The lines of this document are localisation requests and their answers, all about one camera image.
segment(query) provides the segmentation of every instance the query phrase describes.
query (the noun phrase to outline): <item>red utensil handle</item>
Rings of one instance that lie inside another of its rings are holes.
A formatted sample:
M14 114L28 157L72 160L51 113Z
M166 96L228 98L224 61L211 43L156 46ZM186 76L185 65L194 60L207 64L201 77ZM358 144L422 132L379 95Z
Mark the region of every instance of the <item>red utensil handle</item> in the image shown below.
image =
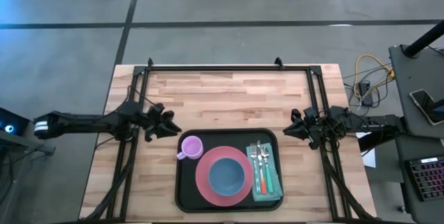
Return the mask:
M264 180L264 172L262 172L262 169L260 169L261 171L261 192L262 194L266 194L266 185L265 185L265 180Z

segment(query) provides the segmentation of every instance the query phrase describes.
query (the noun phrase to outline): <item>green utensil handle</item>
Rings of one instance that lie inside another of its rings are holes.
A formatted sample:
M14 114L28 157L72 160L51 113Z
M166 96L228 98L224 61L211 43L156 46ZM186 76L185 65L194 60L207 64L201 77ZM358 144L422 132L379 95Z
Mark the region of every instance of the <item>green utensil handle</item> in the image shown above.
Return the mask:
M271 173L268 164L266 164L265 170L266 170L266 185L268 187L268 192L273 193L274 192L273 183L271 182Z

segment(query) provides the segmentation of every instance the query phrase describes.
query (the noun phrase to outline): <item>blue bowl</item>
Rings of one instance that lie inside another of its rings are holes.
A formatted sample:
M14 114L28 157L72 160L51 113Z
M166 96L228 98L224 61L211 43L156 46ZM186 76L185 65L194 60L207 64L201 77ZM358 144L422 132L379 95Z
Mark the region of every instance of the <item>blue bowl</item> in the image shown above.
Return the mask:
M221 196L233 196L241 191L245 182L242 165L231 158L217 160L208 173L211 188Z

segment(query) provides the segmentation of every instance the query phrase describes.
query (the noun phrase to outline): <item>white light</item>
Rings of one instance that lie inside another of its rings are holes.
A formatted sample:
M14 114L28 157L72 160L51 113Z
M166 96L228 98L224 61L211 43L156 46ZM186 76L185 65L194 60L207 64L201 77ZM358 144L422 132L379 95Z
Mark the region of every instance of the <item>white light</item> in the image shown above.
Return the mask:
M349 24L334 24L334 25L328 25L328 26L352 26Z
M11 133L12 131L14 131L14 127L13 126L6 126L5 131L8 133Z

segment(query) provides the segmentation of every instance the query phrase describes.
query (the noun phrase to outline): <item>green napkin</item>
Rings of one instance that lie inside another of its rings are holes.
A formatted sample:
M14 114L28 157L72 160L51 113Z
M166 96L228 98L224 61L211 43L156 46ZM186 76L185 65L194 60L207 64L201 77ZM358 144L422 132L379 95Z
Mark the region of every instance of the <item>green napkin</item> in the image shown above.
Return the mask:
M270 156L268 157L268 167L270 168L270 174L271 174L271 180L273 183L273 193L270 193L268 191L268 186L267 186L267 190L266 190L266 194L262 194L262 193L257 193L256 192L256 182L253 183L253 199L255 201L267 201L267 200L279 200L284 194L282 193L282 189L280 187L280 183L279 183L279 177L278 174L276 173L276 168L275 168L275 160L274 160L274 156L273 156L273 149L271 148L271 145L269 143L267 144L261 144L261 147L267 148L268 152L270 153ZM248 160L250 160L250 164L254 169L254 164L253 164L253 159L250 157L250 146L247 147L247 156L248 156ZM262 164L263 164L263 172L264 172L264 180L266 183L266 169L265 169L265 163L264 160L262 160ZM256 158L256 166L257 166L257 174L259 175L259 181L260 181L260 172L259 172L259 161Z

